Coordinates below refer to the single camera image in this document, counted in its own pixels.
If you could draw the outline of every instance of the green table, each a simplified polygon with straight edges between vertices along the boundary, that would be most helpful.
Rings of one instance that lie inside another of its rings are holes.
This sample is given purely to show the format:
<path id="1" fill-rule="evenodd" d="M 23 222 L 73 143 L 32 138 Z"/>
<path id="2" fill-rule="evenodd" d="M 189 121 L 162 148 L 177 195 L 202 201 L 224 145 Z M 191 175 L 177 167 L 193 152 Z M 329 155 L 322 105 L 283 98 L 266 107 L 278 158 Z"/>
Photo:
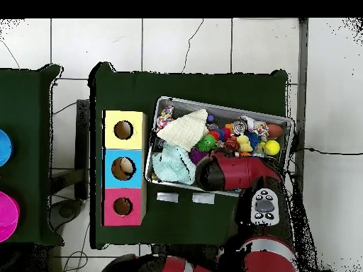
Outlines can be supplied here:
<path id="1" fill-rule="evenodd" d="M 216 194 L 215 204 L 193 203 L 193 191 L 147 183 L 147 212 L 138 227 L 101 226 L 101 114 L 102 110 L 142 111 L 152 126 L 155 101 L 172 96 L 230 108 L 285 116 L 287 74 L 156 74 L 114 72 L 99 63 L 89 76 L 91 88 L 91 245 L 103 244 L 215 244 L 225 239 L 237 198 Z M 158 191 L 179 194 L 178 203 L 156 200 Z"/>
<path id="2" fill-rule="evenodd" d="M 13 157 L 0 168 L 0 191 L 18 201 L 18 227 L 8 242 L 62 244 L 50 229 L 50 87 L 60 66 L 41 70 L 0 69 L 0 128 L 14 145 Z"/>

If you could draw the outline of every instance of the white cloth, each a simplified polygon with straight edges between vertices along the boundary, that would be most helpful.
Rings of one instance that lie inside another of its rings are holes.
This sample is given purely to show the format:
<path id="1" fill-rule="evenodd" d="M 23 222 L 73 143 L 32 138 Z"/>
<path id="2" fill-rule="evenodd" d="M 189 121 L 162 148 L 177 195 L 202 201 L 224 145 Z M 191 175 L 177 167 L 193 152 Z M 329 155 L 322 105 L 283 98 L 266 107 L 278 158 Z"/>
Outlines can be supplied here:
<path id="1" fill-rule="evenodd" d="M 171 145 L 180 146 L 190 152 L 191 148 L 208 132 L 207 116 L 205 109 L 184 115 L 161 129 L 157 136 Z"/>

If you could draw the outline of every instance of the blue circle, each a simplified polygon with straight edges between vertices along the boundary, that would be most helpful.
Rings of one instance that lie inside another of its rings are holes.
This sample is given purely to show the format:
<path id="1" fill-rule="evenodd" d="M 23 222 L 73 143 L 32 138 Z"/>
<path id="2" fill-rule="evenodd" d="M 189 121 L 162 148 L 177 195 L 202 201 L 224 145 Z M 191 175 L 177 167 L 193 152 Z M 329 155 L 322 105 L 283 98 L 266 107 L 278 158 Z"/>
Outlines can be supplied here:
<path id="1" fill-rule="evenodd" d="M 12 146 L 9 136 L 3 130 L 0 130 L 0 167 L 10 159 L 11 150 Z"/>

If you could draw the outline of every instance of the yellow ball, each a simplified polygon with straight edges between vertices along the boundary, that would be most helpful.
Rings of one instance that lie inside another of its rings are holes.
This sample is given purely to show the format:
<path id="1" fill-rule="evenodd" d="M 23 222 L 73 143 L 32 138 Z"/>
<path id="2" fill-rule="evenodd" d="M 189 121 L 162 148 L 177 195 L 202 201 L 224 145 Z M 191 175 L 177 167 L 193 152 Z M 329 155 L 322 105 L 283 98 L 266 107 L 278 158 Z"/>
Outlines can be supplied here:
<path id="1" fill-rule="evenodd" d="M 268 140 L 264 145 L 264 153 L 266 155 L 275 155 L 280 151 L 280 144 L 275 140 Z"/>

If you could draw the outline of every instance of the purple ball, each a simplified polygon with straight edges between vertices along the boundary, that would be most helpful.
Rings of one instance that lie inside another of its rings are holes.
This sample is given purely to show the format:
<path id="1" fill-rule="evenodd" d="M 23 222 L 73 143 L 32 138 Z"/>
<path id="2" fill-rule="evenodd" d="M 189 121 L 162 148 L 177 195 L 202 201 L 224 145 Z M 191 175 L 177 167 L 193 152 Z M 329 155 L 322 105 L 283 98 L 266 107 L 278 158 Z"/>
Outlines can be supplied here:
<path id="1" fill-rule="evenodd" d="M 202 152 L 198 148 L 193 147 L 189 153 L 189 158 L 194 165 L 197 165 L 207 155 L 208 152 Z"/>
<path id="2" fill-rule="evenodd" d="M 207 117 L 207 123 L 213 123 L 213 122 L 214 122 L 214 115 L 209 113 Z"/>

